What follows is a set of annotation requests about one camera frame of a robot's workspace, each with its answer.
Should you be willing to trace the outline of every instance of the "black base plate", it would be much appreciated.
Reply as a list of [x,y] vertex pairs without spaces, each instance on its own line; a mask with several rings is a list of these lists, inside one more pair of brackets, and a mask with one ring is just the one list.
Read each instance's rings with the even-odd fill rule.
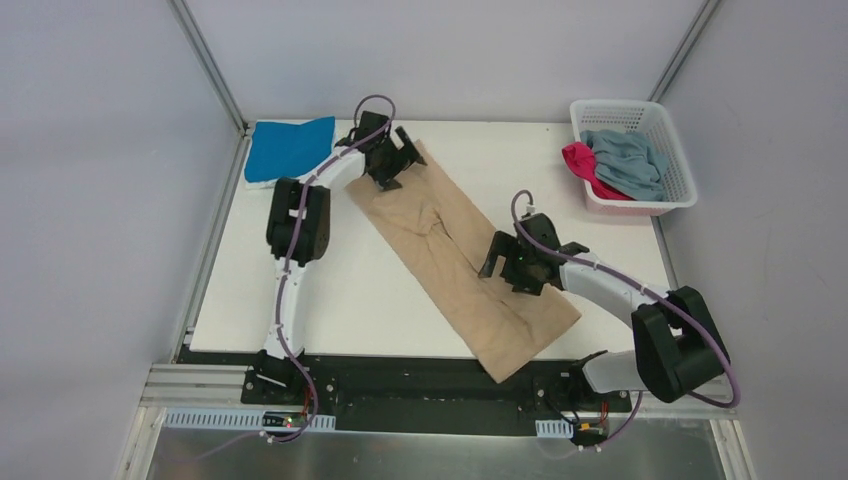
[[[252,365],[256,358],[185,348],[177,361]],[[287,360],[269,361],[274,368],[266,372],[293,368]],[[319,413],[335,416],[337,430],[528,436],[536,434],[535,420],[560,418],[552,406],[597,412],[606,400],[611,412],[631,408],[629,395],[618,392],[570,402],[570,379],[563,376],[575,363],[569,360],[532,361],[500,384],[476,360],[301,355],[300,361],[317,387]],[[302,405],[306,384],[299,376],[289,378],[294,380],[284,387],[248,370],[242,403]]]

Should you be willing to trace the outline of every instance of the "white basket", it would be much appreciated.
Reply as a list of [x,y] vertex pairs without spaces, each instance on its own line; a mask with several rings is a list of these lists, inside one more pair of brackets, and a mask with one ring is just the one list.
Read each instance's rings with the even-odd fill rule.
[[662,179],[667,200],[664,202],[638,202],[598,198],[592,185],[583,181],[586,208],[608,215],[662,215],[675,208],[691,207],[698,200],[689,162],[683,146],[665,108],[653,102],[635,100],[578,100],[571,104],[571,124],[574,140],[580,141],[580,132],[601,130],[642,132],[654,147],[668,156],[668,171]]

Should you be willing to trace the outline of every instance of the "gray towel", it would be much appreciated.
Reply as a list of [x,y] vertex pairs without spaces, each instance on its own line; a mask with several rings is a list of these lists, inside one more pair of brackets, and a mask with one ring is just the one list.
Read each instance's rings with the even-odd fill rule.
[[660,181],[668,170],[668,157],[644,133],[587,130],[580,133],[580,140],[595,153],[599,180],[634,200],[665,200]]

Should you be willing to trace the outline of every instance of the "beige pants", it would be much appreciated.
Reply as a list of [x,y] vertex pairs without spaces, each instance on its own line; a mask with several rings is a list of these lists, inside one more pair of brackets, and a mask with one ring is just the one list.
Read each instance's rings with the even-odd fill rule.
[[580,312],[550,285],[538,297],[513,293],[499,276],[502,259],[493,278],[477,278],[495,227],[420,142],[417,147],[428,166],[402,172],[403,188],[379,192],[365,176],[348,191],[500,383],[574,325]]

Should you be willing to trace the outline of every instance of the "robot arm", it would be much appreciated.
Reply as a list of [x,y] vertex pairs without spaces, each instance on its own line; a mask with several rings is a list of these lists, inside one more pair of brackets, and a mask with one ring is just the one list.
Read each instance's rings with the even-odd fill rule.
[[[344,149],[336,147],[330,158],[338,156]],[[299,210],[298,202],[304,188],[304,182],[316,175],[318,167],[298,179],[284,178],[277,181],[274,187],[274,197],[271,202],[271,213],[268,220],[266,240],[271,245],[274,255],[276,285],[274,292],[280,296],[275,302],[272,319],[265,339],[264,349],[269,355],[286,358],[286,352],[277,334],[277,312],[282,322],[282,334],[292,353],[296,356],[303,351],[304,322],[286,321],[295,319],[295,308],[298,305],[301,285],[308,274],[307,263],[324,256],[330,239],[330,201],[331,192],[337,192],[350,182],[361,177],[365,172],[365,154],[354,150],[344,156],[343,161],[332,164],[321,172],[309,186],[306,196],[306,217],[301,223],[298,244],[295,246],[291,261],[287,262],[285,255],[288,251],[288,239],[292,236],[296,217]]]
[[[301,286],[309,275],[308,263],[323,257],[330,241],[331,192],[338,192],[364,174],[382,190],[401,188],[395,176],[413,163],[425,164],[402,127],[395,130],[402,146],[395,146],[389,139],[389,125],[389,117],[363,112],[359,125],[336,145],[327,160],[296,179],[282,178],[274,186],[265,234],[276,273],[275,304],[263,347],[268,355],[284,359],[296,357],[304,349],[304,322],[298,320],[295,311]],[[298,216],[302,216],[299,226]]]
[[[480,276],[491,276],[501,256],[504,266],[500,275],[513,291],[539,295],[545,284],[551,284],[591,300],[633,330],[634,350],[591,355],[578,362],[576,372],[570,372],[579,375],[590,392],[647,390],[664,402],[673,402],[724,372],[702,334],[664,305],[671,304],[692,317],[727,358],[704,299],[695,289],[670,291],[632,279],[623,282],[620,278],[627,276],[611,275],[614,270],[588,248],[574,242],[560,245],[551,220],[533,213],[532,207],[517,222],[516,236],[495,233]],[[657,302],[648,291],[665,295],[665,302]]]

